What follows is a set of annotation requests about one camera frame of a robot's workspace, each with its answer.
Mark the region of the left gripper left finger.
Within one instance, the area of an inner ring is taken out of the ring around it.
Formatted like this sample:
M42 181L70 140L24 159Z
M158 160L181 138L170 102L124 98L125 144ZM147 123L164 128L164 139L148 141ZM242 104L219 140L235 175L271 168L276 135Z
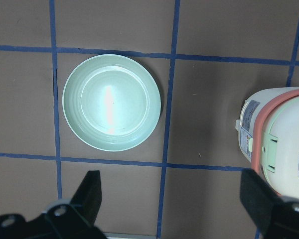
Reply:
M0 215L0 239L105 239L94 223L102 202L100 171L88 171L67 203L57 203L37 218Z

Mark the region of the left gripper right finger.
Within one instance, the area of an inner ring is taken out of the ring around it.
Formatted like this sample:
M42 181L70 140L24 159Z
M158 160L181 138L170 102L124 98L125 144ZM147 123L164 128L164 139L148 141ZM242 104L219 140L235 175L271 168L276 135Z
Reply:
M253 170L241 172L240 201L264 239L299 239L299 199L279 196Z

